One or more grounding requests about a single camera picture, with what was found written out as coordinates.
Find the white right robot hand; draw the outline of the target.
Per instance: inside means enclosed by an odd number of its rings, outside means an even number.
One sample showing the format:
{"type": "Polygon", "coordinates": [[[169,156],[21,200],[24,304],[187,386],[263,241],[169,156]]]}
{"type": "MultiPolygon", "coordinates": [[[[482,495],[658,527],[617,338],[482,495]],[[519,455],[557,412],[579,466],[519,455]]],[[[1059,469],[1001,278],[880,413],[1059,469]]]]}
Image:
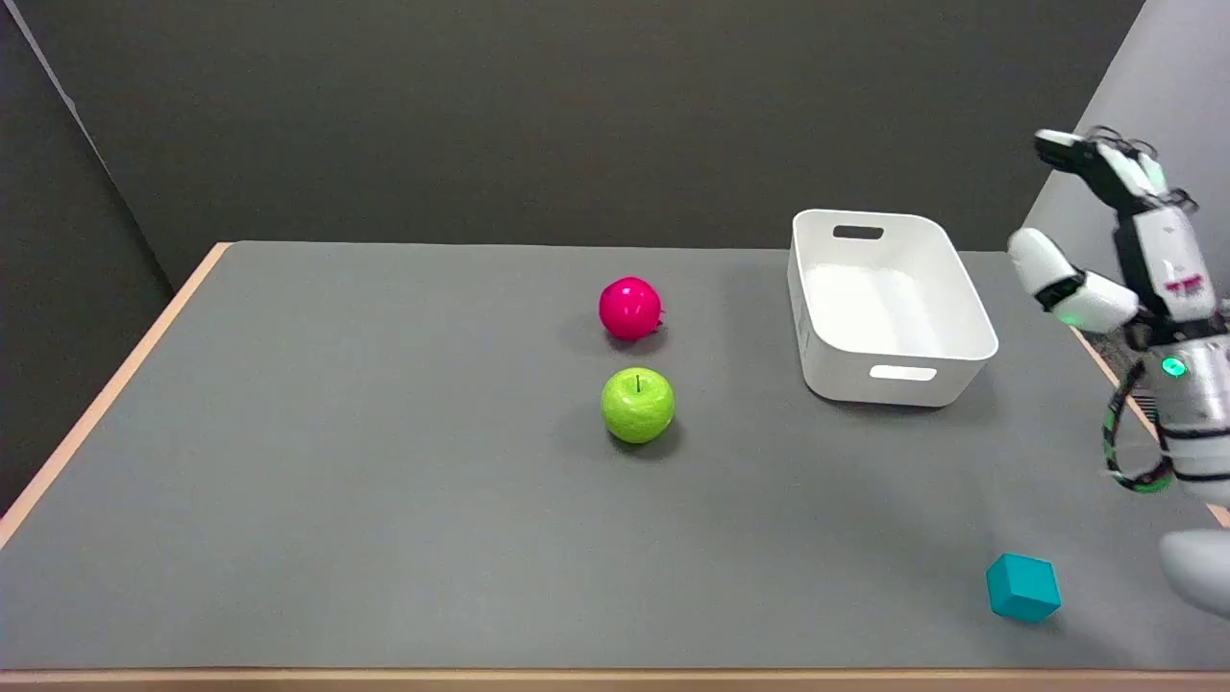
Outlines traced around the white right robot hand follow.
{"type": "Polygon", "coordinates": [[[1009,236],[1007,253],[1026,293],[1046,312],[1080,332],[1125,328],[1130,349],[1228,334],[1216,290],[1189,222],[1199,209],[1168,184],[1157,149],[1109,127],[1080,135],[1038,130],[1037,157],[1079,177],[1113,214],[1121,281],[1082,268],[1034,227],[1009,236]]]}

